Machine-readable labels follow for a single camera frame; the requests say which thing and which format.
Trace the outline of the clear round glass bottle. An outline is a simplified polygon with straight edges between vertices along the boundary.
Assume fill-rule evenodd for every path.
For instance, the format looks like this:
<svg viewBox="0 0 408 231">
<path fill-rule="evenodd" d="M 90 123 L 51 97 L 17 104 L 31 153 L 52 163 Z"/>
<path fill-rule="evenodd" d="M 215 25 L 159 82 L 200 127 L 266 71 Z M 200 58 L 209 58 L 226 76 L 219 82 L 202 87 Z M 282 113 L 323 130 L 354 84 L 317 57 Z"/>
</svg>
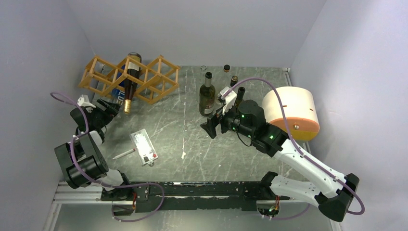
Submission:
<svg viewBox="0 0 408 231">
<path fill-rule="evenodd" d="M 216 90 L 216 102 L 219 103 L 219 97 L 220 97 L 220 92 L 222 89 L 224 89 L 225 86 L 228 85 L 229 83 L 229 71 L 230 71 L 230 65 L 225 64 L 223 66 L 222 72 L 219 74 L 218 82 L 217 82 L 217 90 Z"/>
</svg>

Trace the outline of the clear whisky bottle black label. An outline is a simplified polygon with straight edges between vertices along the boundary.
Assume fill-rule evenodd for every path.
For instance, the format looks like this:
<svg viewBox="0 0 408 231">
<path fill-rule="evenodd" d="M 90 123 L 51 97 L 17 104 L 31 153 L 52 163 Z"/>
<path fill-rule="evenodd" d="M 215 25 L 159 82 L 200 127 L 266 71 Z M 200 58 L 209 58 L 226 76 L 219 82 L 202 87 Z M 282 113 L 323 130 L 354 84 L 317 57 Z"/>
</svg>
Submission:
<svg viewBox="0 0 408 231">
<path fill-rule="evenodd" d="M 238 81 L 239 81 L 238 76 L 233 75 L 231 77 L 231 80 L 230 80 L 230 88 L 232 88 L 234 85 L 236 85 L 238 83 Z"/>
</svg>

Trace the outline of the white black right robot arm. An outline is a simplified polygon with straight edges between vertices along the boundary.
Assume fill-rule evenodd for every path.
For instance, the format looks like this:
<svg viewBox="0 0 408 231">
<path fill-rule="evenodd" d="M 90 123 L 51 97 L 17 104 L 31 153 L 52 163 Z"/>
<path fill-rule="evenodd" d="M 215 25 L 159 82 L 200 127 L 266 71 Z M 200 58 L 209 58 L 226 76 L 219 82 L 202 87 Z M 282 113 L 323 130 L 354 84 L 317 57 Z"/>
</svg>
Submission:
<svg viewBox="0 0 408 231">
<path fill-rule="evenodd" d="M 356 198 L 360 179 L 353 173 L 338 172 L 308 153 L 281 128 L 268 123 L 264 109 L 253 100 L 233 106 L 227 112 L 223 108 L 211 113 L 201 128 L 210 138 L 221 132 L 232 131 L 250 139 L 250 146 L 259 152 L 276 158 L 302 174 L 307 181 L 286 178 L 274 172 L 267 173 L 260 185 L 260 194 L 265 199 L 288 196 L 301 200 L 319 209 L 327 218 L 342 222 Z"/>
</svg>

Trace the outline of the dark bottle silver cap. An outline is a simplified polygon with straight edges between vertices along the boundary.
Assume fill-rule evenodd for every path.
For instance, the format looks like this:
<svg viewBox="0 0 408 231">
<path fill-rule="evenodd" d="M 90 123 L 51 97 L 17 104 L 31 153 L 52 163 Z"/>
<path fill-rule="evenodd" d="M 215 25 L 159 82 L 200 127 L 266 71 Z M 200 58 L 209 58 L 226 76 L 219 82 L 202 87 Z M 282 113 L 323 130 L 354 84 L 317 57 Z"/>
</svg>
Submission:
<svg viewBox="0 0 408 231">
<path fill-rule="evenodd" d="M 212 84 L 212 73 L 205 73 L 205 82 L 199 89 L 199 113 L 208 116 L 214 109 L 215 87 Z"/>
</svg>

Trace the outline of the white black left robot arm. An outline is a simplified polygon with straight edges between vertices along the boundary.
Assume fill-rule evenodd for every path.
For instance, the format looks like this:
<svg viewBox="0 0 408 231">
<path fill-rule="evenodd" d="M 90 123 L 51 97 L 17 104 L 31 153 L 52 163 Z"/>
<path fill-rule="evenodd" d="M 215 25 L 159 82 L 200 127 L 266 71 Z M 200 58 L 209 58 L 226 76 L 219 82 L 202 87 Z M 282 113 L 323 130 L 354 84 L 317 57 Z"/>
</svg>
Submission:
<svg viewBox="0 0 408 231">
<path fill-rule="evenodd" d="M 121 200 L 129 199 L 133 186 L 125 174 L 110 169 L 99 146 L 105 141 L 103 128 L 118 114 L 121 105 L 98 99 L 92 104 L 87 96 L 79 97 L 77 107 L 70 116 L 77 124 L 74 142 L 62 144 L 54 149 L 67 184 L 77 189 L 92 183 L 101 184 L 107 191 Z"/>
</svg>

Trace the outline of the blue labelled clear bottle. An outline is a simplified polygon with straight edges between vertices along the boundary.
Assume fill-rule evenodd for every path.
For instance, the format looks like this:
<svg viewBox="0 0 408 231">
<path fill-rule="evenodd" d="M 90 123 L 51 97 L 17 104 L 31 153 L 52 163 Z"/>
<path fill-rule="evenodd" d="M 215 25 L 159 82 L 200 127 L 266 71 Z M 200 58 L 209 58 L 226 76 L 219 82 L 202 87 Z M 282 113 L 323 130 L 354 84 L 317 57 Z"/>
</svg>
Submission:
<svg viewBox="0 0 408 231">
<path fill-rule="evenodd" d="M 122 104 L 125 99 L 125 92 L 119 89 L 113 89 L 111 91 L 111 103 Z"/>
</svg>

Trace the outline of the dark green wine bottle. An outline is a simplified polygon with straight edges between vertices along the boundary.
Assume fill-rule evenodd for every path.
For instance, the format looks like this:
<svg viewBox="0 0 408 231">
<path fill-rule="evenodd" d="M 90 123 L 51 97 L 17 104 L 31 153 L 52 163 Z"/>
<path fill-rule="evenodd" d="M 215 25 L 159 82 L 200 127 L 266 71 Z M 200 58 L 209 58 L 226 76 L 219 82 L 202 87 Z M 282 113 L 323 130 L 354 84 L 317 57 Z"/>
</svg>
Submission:
<svg viewBox="0 0 408 231">
<path fill-rule="evenodd" d="M 245 87 L 239 87 L 237 91 L 237 97 L 235 100 L 235 106 L 239 106 L 239 104 L 243 101 L 244 94 L 246 92 Z"/>
</svg>

